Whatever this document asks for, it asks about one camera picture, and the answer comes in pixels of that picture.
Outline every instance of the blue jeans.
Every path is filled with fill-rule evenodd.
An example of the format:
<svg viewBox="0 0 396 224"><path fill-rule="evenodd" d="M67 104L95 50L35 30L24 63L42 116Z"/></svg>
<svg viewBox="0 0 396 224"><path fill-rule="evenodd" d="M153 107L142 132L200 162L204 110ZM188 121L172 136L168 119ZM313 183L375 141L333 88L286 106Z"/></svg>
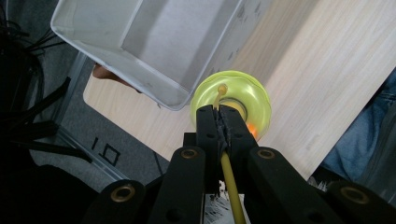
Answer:
<svg viewBox="0 0 396 224"><path fill-rule="evenodd" d="M356 181L373 155L382 119L395 101L396 68L348 127L321 166L346 180Z"/></svg>

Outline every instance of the white plastic tray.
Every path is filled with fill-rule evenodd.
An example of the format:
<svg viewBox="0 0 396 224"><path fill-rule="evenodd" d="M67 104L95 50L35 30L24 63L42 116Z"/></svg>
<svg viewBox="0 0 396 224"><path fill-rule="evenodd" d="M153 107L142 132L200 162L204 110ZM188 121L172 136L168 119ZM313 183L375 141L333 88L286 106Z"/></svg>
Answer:
<svg viewBox="0 0 396 224"><path fill-rule="evenodd" d="M230 65L270 1L60 0L52 30L154 101L187 104Z"/></svg>

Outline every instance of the gray carpet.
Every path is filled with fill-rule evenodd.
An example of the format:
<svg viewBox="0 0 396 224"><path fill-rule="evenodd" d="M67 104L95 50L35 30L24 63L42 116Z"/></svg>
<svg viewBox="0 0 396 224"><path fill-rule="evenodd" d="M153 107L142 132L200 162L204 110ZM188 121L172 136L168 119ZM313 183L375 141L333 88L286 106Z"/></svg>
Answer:
<svg viewBox="0 0 396 224"><path fill-rule="evenodd" d="M35 42L50 28L50 18L58 1L2 2L3 6L7 6L8 19L15 21L24 32L30 34L27 38ZM49 44L59 41L61 39L57 37ZM57 117L61 129L64 133L70 134L69 137L75 143L71 145L89 150L94 162L88 163L75 157L37 151L31 151L32 157L39 165L52 164L66 170L97 191L120 178L130 178L147 184L166 171L168 161L84 103L82 93L94 62L88 59L79 74L70 74L77 55L75 49L65 44L45 49L45 53L39 56L45 75L44 96L58 88L67 76L72 75L72 78L78 80L74 89L69 88L70 101L65 98L62 104L60 102L51 106L38 120L51 119L57 109L63 108L64 115L61 113ZM70 145L69 141L64 141L59 136L45 141L57 145Z"/></svg>

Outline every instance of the wooden table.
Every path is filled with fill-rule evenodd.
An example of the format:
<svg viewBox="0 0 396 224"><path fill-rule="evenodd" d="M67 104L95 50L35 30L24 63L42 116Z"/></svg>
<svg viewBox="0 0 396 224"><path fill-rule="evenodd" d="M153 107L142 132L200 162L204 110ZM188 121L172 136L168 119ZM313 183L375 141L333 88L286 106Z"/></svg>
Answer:
<svg viewBox="0 0 396 224"><path fill-rule="evenodd" d="M268 90L273 116L260 146L308 178L396 65L396 2L275 0L232 69ZM189 107L170 111L111 80L91 77L85 102L170 160Z"/></svg>

